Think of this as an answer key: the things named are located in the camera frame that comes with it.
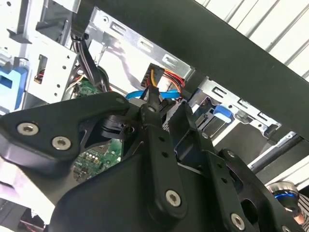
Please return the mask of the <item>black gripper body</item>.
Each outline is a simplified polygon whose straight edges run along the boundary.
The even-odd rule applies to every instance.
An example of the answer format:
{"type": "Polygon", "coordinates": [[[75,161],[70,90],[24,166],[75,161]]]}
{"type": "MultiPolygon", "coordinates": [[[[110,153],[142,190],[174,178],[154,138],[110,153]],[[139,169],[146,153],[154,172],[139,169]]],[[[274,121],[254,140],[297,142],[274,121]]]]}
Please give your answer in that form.
{"type": "Polygon", "coordinates": [[[221,232],[224,224],[209,182],[179,166],[188,213],[178,222],[156,222],[141,156],[123,161],[67,192],[57,203],[51,232],[221,232]]]}

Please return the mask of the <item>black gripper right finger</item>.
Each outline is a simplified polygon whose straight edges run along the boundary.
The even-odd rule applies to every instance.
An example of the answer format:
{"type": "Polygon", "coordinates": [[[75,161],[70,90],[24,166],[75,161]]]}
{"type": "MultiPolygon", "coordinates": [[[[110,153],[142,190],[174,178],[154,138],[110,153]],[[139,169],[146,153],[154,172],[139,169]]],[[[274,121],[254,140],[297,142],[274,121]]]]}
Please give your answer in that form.
{"type": "Polygon", "coordinates": [[[177,160],[205,178],[199,193],[216,232],[301,232],[279,201],[229,149],[217,152],[197,129],[190,105],[182,102],[169,120],[177,160]]]}

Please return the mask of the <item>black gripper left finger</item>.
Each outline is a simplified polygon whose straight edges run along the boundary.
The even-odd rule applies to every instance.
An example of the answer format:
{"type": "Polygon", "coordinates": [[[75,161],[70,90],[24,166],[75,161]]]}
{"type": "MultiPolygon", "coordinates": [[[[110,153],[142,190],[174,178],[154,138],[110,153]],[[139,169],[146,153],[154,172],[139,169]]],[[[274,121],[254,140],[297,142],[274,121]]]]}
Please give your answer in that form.
{"type": "Polygon", "coordinates": [[[119,163],[142,157],[151,217],[160,224],[183,220],[188,204],[169,133],[162,128],[159,91],[148,87],[144,96],[140,107],[105,92],[7,114],[0,120],[0,155],[39,176],[57,178],[69,173],[82,152],[119,138],[119,163]]]}

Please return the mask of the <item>person's hand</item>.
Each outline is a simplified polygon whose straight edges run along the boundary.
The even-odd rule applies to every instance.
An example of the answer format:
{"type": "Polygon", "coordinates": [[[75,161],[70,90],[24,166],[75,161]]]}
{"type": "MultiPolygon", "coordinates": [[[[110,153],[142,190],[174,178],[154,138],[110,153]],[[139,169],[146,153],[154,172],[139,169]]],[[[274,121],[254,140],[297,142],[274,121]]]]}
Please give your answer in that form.
{"type": "Polygon", "coordinates": [[[302,227],[309,224],[309,217],[304,211],[300,211],[298,215],[294,217],[294,220],[302,227]]]}

